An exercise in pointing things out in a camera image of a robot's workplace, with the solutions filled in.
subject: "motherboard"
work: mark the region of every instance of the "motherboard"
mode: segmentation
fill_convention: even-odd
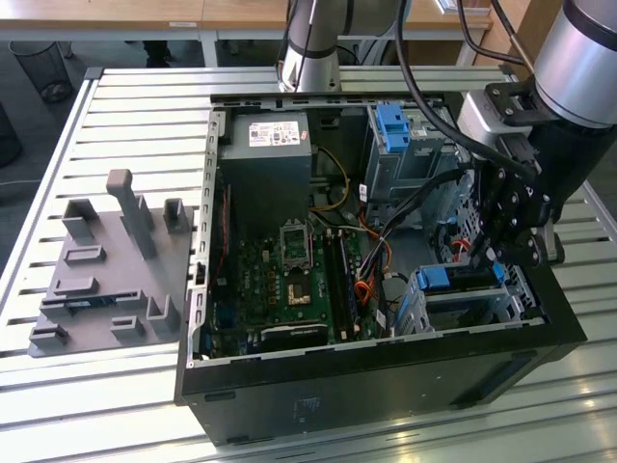
[[[204,336],[212,356],[374,336],[375,320],[356,306],[353,291],[362,262],[354,231],[315,232],[289,222],[277,235],[240,241],[236,261],[225,281],[232,295],[215,303]]]

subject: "power supply label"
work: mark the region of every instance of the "power supply label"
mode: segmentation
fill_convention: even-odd
[[[300,129],[297,122],[252,123],[249,127],[251,148],[286,145],[300,145]]]

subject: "yellow wire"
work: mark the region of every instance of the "yellow wire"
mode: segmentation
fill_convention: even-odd
[[[342,164],[338,162],[338,159],[336,159],[336,157],[331,152],[329,152],[328,150],[322,147],[319,147],[319,149],[324,151],[326,154],[328,154],[328,157],[330,157],[333,160],[333,162],[336,164],[336,166],[340,169],[343,176],[345,177],[345,193],[343,194],[343,197],[338,203],[329,204],[329,205],[321,205],[319,207],[310,207],[308,209],[314,212],[328,212],[329,210],[338,209],[339,207],[344,205],[345,202],[347,201],[347,197],[349,196],[349,177],[347,176],[347,173],[345,172],[345,169],[343,168]]]

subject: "sticker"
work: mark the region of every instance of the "sticker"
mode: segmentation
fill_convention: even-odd
[[[170,22],[170,27],[197,27],[197,22]]]
[[[91,304],[88,301],[67,302],[67,307],[89,307]]]
[[[297,122],[252,123],[249,127],[251,148],[286,145],[300,145],[300,129]]]
[[[426,135],[428,133],[423,128],[421,130],[412,130],[412,137],[425,137]]]
[[[315,415],[321,405],[321,397],[301,398],[293,404],[293,421],[305,423]]]
[[[377,311],[377,313],[375,313],[375,319],[377,319],[377,323],[379,323],[379,326],[381,326],[383,329],[386,329],[386,316],[382,311]]]
[[[366,185],[361,183],[359,190],[360,190],[360,201],[362,201],[363,203],[366,203],[366,201],[368,200],[366,196],[367,191],[368,191],[368,189],[366,188]]]

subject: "desk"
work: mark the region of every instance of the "desk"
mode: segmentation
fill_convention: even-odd
[[[485,67],[421,68],[415,75],[424,91],[504,80],[497,68]],[[352,92],[406,88],[398,68],[343,68],[341,84]],[[150,207],[181,198],[199,217],[210,95],[277,88],[272,68],[109,69],[84,81],[0,279],[2,462],[520,463],[614,455],[617,228],[588,185],[567,202],[555,227],[567,255],[555,275],[589,342],[483,407],[216,449],[190,410],[173,405],[177,343],[26,355],[52,262],[61,254],[67,196],[117,210],[104,183],[109,169],[122,167],[133,171]]]
[[[205,65],[211,68],[218,66],[215,47],[218,40],[280,40],[285,27],[286,5],[287,0],[203,0],[201,45]],[[488,16],[472,14],[468,14],[467,20],[471,36],[476,43],[480,43],[493,22]],[[464,40],[458,15],[442,14],[435,0],[414,0],[403,37],[408,41]],[[386,41],[393,40],[393,35],[380,38],[347,36],[341,39]],[[471,65],[474,59],[475,53],[464,44],[457,65]]]
[[[0,40],[198,40],[203,0],[0,0]]]
[[[280,40],[287,0],[0,0],[0,40],[5,41],[201,41],[207,67],[218,66],[218,40]],[[488,16],[468,17],[480,43]],[[404,37],[410,41],[462,41],[455,14],[434,0],[415,0]],[[346,37],[343,40],[371,39]],[[384,36],[381,40],[391,40]],[[372,47],[381,56],[383,44]],[[463,45],[459,65],[475,53]]]

